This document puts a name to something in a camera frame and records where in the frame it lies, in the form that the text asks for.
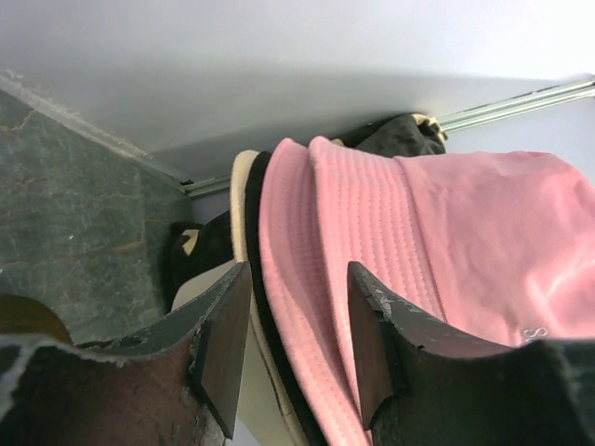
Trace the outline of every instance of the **beige fabric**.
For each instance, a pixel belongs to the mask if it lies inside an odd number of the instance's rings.
[[[174,304],[171,310],[180,308],[182,305],[187,304],[194,298],[198,297],[206,290],[208,290],[216,281],[218,281],[223,275],[229,271],[237,262],[230,260],[229,262],[214,267],[209,271],[200,274],[193,279],[190,279],[182,286],[179,287],[176,297],[174,297]]]
[[[413,113],[411,116],[413,117],[413,119],[416,120],[417,125],[421,125],[425,122],[427,122],[428,125],[437,125],[438,126],[438,138],[440,139],[440,142],[442,142],[442,144],[444,144],[446,142],[446,134],[444,133],[442,126],[440,125],[440,123],[438,122],[438,120],[436,118],[430,118],[429,116],[426,116],[425,114],[419,114],[419,113]]]
[[[247,261],[245,185],[258,152],[243,151],[233,162],[230,185],[231,239],[238,262]],[[238,417],[262,446],[308,443],[271,355],[252,294]]]

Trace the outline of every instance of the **black fabric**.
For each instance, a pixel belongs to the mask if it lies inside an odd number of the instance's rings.
[[[428,122],[417,125],[411,114],[404,114],[365,125],[337,138],[346,147],[392,158],[446,153],[439,133],[439,126]]]
[[[185,230],[198,230],[196,245],[189,255],[186,255],[182,248],[191,238],[188,235],[182,235]],[[168,299],[168,308],[171,308],[176,292],[184,283],[233,260],[230,211],[216,216],[205,225],[174,223],[171,226],[171,232],[170,270],[174,294]]]
[[[266,335],[271,354],[275,365],[279,370],[279,375],[283,380],[287,395],[296,412],[297,419],[302,426],[308,444],[314,446],[326,445],[326,439],[318,426],[318,422],[306,401],[304,394],[299,387],[299,383],[294,375],[289,359],[285,354],[285,349],[274,318],[269,307],[267,294],[262,279],[262,266],[260,264],[260,247],[258,244],[258,215],[260,212],[260,195],[264,176],[271,159],[271,154],[267,152],[260,153],[252,164],[250,174],[245,187],[245,233],[248,260],[252,269],[252,286],[254,296],[258,304],[258,316],[262,323],[264,334]]]

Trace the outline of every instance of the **gray stone surface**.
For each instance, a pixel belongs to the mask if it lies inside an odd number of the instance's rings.
[[[138,330],[165,311],[179,191],[0,92],[0,293],[49,305],[74,342]]]

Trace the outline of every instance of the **metal rail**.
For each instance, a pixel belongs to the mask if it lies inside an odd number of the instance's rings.
[[[545,88],[494,104],[448,114],[438,118],[438,122],[446,133],[452,133],[582,98],[595,98],[595,79]],[[229,186],[230,177],[224,176],[189,184],[184,186],[184,190],[191,197],[199,197],[226,190]]]

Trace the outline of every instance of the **pink bucket hat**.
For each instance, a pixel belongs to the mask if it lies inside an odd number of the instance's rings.
[[[331,444],[371,444],[356,402],[352,260],[493,342],[595,335],[595,192],[550,154],[388,159],[286,139],[265,177],[259,238],[279,333]]]

